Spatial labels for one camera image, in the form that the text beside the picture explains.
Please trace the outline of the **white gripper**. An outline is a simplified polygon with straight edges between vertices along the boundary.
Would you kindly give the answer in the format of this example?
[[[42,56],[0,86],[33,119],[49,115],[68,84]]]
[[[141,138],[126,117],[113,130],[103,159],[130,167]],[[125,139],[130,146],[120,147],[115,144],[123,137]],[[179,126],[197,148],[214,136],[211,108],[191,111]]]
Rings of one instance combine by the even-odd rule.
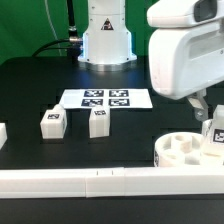
[[[149,41],[153,89],[187,97],[198,121],[208,119],[205,88],[224,81],[224,29],[219,21],[192,28],[158,29]]]

